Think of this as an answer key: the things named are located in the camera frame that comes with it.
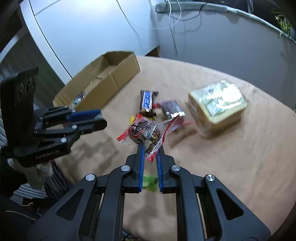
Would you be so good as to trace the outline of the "brown cardboard box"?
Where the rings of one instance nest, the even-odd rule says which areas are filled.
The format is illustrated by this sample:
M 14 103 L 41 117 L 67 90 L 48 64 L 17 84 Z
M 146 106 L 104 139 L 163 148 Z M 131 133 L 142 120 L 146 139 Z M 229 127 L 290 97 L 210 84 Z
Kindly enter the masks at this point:
M 102 109 L 139 72 L 134 52 L 107 52 L 74 76 L 54 97 L 53 105 L 69 106 L 74 97 L 84 91 L 88 95 L 75 109 Z

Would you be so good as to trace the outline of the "potted spider plant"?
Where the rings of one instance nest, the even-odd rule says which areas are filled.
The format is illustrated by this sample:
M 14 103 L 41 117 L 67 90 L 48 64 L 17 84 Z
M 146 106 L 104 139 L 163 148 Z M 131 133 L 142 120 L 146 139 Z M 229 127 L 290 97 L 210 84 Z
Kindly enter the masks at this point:
M 295 30 L 292 24 L 290 23 L 289 19 L 286 17 L 286 15 L 283 12 L 281 12 L 279 9 L 273 9 L 271 12 L 274 14 L 277 24 L 280 27 L 280 33 L 278 34 L 278 39 L 282 35 L 286 35 L 289 38 L 292 38 L 295 40 Z

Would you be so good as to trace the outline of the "beige table cloth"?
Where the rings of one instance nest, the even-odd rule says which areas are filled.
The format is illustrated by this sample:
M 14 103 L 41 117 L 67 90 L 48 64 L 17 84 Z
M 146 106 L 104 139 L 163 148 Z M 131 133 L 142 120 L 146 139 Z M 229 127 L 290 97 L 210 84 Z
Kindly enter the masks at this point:
M 108 174 L 135 153 L 134 143 L 119 143 L 117 137 L 138 112 L 142 89 L 156 90 L 160 100 L 175 99 L 187 109 L 191 90 L 228 80 L 248 99 L 241 120 L 212 138 L 186 126 L 167 136 L 165 153 L 192 174 L 215 175 L 277 240 L 295 240 L 284 235 L 295 225 L 295 112 L 252 84 L 219 71 L 164 58 L 137 60 L 140 73 L 103 109 L 107 128 L 82 136 L 69 155 L 57 159 L 66 178 L 77 183 L 89 173 Z

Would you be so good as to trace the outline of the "clear bag of bread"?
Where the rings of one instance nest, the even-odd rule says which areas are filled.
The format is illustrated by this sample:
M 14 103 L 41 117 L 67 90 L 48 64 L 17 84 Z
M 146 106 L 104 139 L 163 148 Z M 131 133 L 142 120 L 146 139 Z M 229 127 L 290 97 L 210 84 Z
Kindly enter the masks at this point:
M 188 94 L 189 110 L 204 136 L 213 136 L 240 121 L 248 100 L 227 80 L 194 89 Z

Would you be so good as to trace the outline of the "green snack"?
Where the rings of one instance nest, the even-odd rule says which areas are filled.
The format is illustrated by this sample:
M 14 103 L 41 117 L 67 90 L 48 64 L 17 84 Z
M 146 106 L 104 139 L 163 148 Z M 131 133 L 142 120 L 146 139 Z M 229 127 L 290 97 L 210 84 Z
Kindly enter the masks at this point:
M 156 176 L 144 175 L 142 187 L 151 192 L 156 192 L 158 190 L 158 178 Z

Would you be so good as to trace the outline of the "red date bag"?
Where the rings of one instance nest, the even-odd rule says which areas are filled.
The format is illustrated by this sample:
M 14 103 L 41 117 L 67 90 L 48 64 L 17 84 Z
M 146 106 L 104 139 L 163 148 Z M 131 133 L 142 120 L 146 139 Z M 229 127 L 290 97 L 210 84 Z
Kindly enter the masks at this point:
M 138 113 L 133 122 L 117 138 L 120 143 L 130 139 L 136 144 L 142 143 L 148 161 L 153 161 L 166 136 L 179 127 L 180 116 L 168 119 L 161 123 L 150 120 Z
M 163 113 L 163 120 L 158 125 L 162 133 L 165 131 L 171 133 L 197 129 L 195 123 L 187 119 L 185 111 L 176 100 L 165 100 L 155 103 L 152 105 L 152 109 L 160 109 Z

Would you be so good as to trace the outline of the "yellow candy wrapper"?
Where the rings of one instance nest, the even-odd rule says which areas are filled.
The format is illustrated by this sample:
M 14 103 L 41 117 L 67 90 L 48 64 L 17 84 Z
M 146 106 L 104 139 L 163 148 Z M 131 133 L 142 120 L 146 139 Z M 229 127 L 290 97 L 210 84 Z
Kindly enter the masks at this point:
M 134 119 L 135 119 L 135 116 L 131 116 L 131 117 L 129 118 L 129 124 L 132 124 L 133 121 L 134 121 Z

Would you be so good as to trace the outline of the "large Snickers bar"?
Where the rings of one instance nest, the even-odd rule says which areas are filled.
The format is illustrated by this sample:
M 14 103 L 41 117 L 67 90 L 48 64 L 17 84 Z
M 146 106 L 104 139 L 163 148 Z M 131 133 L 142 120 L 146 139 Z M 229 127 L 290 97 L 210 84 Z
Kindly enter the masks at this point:
M 158 91 L 141 90 L 141 101 L 139 106 L 139 113 L 146 118 L 153 118 L 156 113 L 153 111 L 153 104 L 155 97 L 159 94 Z

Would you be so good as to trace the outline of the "grey window sill pad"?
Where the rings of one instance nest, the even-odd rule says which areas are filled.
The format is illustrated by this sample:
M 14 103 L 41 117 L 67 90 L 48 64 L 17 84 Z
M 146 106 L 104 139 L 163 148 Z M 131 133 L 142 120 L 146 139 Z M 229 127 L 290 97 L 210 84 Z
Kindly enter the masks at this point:
M 233 13 L 264 24 L 280 33 L 280 27 L 271 12 L 279 9 L 274 1 L 164 1 L 156 4 L 159 14 L 169 12 L 184 14 L 189 11 L 202 10 L 214 13 Z

